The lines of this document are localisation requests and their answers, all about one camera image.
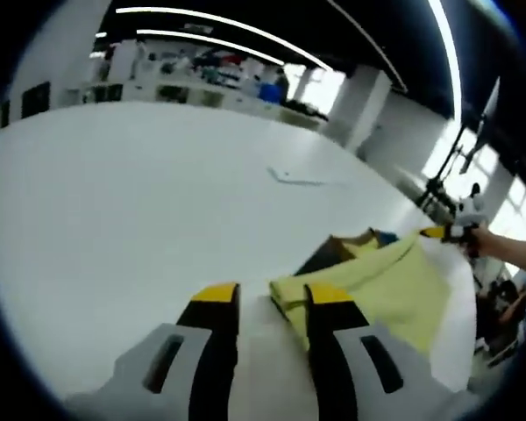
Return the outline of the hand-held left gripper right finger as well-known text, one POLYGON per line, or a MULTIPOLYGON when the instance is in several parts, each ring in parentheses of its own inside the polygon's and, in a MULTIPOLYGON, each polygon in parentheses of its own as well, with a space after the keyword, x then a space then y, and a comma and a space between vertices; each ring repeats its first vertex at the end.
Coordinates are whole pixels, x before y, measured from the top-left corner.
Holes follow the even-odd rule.
POLYGON ((305 285, 309 366, 321 420, 460 420, 473 394, 436 380, 429 361, 345 293, 305 285))

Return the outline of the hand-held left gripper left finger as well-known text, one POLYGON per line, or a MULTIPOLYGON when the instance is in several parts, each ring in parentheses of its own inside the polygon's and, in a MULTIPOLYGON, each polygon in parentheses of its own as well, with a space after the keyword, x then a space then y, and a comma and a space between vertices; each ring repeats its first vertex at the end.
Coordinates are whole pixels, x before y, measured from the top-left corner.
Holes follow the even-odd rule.
POLYGON ((162 324, 115 361, 99 389, 74 394, 73 420, 225 420, 238 364, 240 286, 210 285, 174 324, 162 324))

